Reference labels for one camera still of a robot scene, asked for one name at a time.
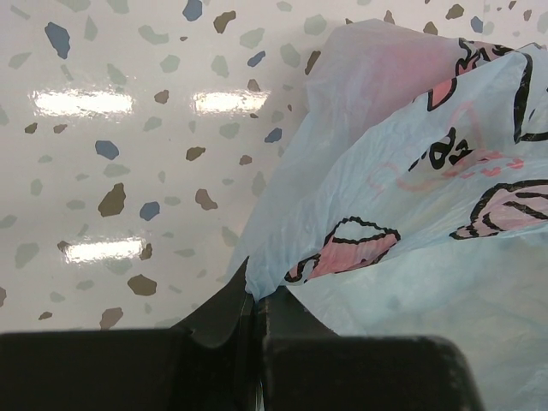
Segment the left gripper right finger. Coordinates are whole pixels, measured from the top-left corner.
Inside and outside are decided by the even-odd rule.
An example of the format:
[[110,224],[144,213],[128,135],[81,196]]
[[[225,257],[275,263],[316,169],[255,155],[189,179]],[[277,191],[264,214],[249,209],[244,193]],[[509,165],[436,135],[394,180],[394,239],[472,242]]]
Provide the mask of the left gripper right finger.
[[465,356],[435,336],[342,337],[286,288],[259,303],[268,410],[482,410]]

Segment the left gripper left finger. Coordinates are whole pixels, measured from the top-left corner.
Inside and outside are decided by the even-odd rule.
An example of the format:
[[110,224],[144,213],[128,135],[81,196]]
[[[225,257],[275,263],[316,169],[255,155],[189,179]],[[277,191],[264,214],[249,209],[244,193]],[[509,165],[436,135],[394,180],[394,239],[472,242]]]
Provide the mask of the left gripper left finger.
[[165,329],[2,335],[2,409],[255,409],[245,274]]

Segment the blue printed plastic bag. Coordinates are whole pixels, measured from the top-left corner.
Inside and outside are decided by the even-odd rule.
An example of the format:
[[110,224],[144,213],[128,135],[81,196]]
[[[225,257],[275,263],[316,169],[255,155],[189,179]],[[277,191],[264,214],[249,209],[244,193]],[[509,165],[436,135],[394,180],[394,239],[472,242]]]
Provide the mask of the blue printed plastic bag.
[[547,49],[335,29],[229,270],[343,335],[430,334],[490,410],[547,407]]

